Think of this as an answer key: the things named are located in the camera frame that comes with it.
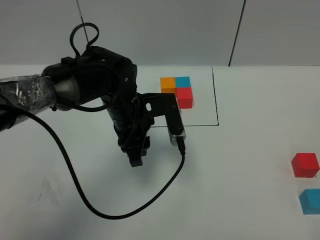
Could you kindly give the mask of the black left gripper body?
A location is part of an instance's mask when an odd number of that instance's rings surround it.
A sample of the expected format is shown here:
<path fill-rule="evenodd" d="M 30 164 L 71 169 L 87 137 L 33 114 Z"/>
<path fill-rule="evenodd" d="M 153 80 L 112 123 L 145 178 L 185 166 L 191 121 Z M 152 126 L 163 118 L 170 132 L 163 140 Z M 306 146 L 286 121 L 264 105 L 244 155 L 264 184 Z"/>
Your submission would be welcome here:
<path fill-rule="evenodd" d="M 147 132 L 154 124 L 154 118 L 147 116 L 147 97 L 150 93 L 135 93 L 134 97 L 107 102 L 107 111 L 118 136 L 118 145 L 124 153 L 140 149 L 146 153 L 150 147 Z"/>

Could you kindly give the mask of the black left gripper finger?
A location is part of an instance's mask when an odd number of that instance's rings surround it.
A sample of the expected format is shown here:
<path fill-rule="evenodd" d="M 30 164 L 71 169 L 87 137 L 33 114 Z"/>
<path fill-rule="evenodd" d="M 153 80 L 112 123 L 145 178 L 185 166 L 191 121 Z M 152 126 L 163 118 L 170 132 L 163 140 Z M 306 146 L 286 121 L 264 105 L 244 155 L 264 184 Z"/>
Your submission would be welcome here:
<path fill-rule="evenodd" d="M 142 150 L 143 146 L 139 141 L 134 140 L 126 147 L 126 153 L 129 158 L 129 163 L 132 167 L 142 166 Z"/>

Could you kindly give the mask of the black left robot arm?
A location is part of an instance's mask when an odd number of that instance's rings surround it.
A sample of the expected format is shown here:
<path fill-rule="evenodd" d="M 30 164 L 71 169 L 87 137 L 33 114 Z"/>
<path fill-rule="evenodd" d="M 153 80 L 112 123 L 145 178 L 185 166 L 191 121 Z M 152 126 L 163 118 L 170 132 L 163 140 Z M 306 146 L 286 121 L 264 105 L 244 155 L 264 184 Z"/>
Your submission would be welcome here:
<path fill-rule="evenodd" d="M 137 92 L 138 68 L 120 54 L 91 46 L 75 58 L 65 57 L 41 74 L 2 79 L 0 128 L 23 122 L 48 108 L 83 112 L 107 110 L 118 145 L 132 167 L 142 165 L 150 146 L 144 100 Z"/>

